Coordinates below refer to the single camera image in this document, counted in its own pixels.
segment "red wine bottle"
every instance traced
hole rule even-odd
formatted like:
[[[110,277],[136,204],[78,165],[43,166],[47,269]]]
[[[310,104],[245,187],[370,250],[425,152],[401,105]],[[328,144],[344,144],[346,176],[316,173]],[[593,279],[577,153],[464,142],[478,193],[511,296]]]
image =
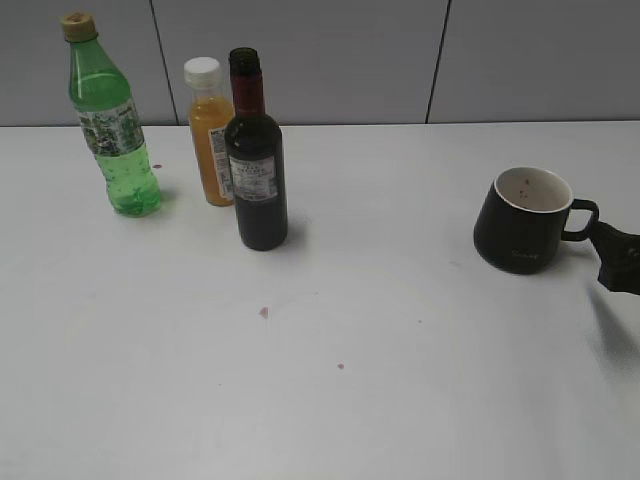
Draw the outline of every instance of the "red wine bottle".
[[[240,238],[254,250],[271,250],[287,236],[282,132],[264,111],[258,53],[236,48],[229,66],[236,116],[225,142]]]

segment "bottle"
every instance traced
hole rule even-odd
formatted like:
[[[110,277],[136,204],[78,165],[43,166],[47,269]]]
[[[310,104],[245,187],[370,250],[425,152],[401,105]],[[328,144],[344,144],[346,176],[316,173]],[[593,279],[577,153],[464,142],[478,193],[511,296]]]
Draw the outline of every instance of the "bottle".
[[[71,47],[69,96],[107,181],[109,200],[123,215],[151,213],[162,197],[149,168],[129,83],[98,43],[91,15],[73,13],[61,23]]]
[[[233,203],[233,184],[224,144],[224,130],[233,106],[222,95],[220,63],[208,57],[184,64],[184,80],[193,89],[189,125],[207,201],[224,207]]]
[[[282,132],[264,110],[258,53],[236,48],[229,54],[236,116],[225,141],[231,165],[238,229],[254,250],[271,250],[287,236]]]

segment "mug rim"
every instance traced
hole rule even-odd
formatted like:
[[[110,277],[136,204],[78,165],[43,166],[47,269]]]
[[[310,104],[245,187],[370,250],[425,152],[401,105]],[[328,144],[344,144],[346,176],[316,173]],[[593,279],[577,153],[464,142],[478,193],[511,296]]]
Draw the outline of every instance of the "mug rim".
[[[555,177],[557,180],[560,180],[560,183],[562,183],[564,185],[564,187],[567,189],[567,191],[569,192],[569,200],[562,207],[556,208],[554,210],[533,210],[531,208],[526,208],[526,207],[523,207],[521,205],[517,205],[517,204],[513,203],[511,200],[508,200],[500,192],[500,189],[498,188],[498,180],[503,175],[505,175],[507,173],[510,173],[510,172],[512,172],[514,170],[536,170],[538,172],[544,172],[547,175],[551,175],[552,177]],[[507,205],[509,205],[510,207],[513,207],[513,208],[515,208],[517,210],[521,210],[523,212],[528,212],[528,213],[551,214],[551,213],[562,212],[562,211],[568,209],[569,207],[571,207],[571,204],[573,203],[573,200],[574,200],[573,190],[571,190],[571,186],[560,175],[558,175],[557,173],[552,172],[551,170],[548,170],[546,168],[530,167],[530,166],[527,166],[527,165],[521,165],[521,166],[518,166],[518,167],[507,168],[506,170],[504,170],[503,172],[498,174],[498,176],[493,180],[493,189],[495,190],[496,194],[502,199],[502,201],[505,202]]]

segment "ceramic mug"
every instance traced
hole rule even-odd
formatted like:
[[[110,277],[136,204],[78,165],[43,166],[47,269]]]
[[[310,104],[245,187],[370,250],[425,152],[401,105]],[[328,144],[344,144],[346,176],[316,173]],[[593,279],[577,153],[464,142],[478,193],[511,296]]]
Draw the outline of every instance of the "ceramic mug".
[[[570,210],[591,211],[583,230],[564,230]],[[513,273],[534,273],[551,261],[560,240],[586,240],[598,216],[598,206],[574,198],[559,175],[516,167],[502,172],[491,185],[473,240],[478,253],[492,265]]]

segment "gray wall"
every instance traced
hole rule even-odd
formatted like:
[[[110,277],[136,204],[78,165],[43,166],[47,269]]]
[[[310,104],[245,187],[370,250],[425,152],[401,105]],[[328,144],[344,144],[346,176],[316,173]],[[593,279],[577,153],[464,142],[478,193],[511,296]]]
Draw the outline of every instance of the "gray wall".
[[[176,107],[183,64],[260,55],[269,113],[283,124],[423,123],[446,0],[154,0]]]
[[[430,122],[640,118],[638,0],[452,0]]]
[[[240,45],[258,49],[267,107],[283,124],[422,123],[430,98],[434,123],[640,118],[636,0],[4,0],[2,6],[0,126],[76,124],[58,24],[76,10],[95,15],[145,124],[175,124],[175,112],[185,121],[185,60],[215,56],[226,66],[228,51]]]
[[[59,19],[96,17],[100,41],[131,83],[146,123],[175,124],[148,0],[2,0],[0,125],[75,125],[69,47]]]

